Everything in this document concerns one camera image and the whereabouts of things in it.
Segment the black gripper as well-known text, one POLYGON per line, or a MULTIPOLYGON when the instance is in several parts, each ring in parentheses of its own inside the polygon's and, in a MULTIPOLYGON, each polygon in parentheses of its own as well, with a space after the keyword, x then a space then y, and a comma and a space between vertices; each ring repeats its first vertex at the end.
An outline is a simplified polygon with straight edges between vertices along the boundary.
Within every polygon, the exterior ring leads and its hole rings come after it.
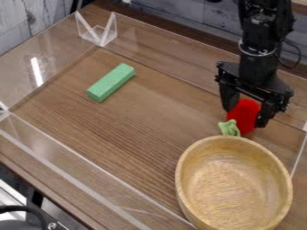
POLYGON ((219 95, 224 111, 233 109, 243 93, 261 103, 255 126, 264 128, 275 115, 287 110, 293 90, 276 74, 272 74, 264 81, 256 79, 248 81, 239 75, 237 63, 219 61, 216 68, 219 71, 215 81, 219 83, 219 95))

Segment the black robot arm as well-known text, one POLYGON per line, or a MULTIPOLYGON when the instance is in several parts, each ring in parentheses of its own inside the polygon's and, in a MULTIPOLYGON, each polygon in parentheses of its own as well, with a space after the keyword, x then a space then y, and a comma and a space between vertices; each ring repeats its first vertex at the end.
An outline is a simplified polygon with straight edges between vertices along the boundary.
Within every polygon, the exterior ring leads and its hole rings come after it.
POLYGON ((252 126, 263 128, 285 111, 293 90, 277 76, 283 42, 295 23, 291 0, 237 0, 241 39, 237 63, 217 62, 221 107, 231 111, 244 94, 260 102, 252 126))

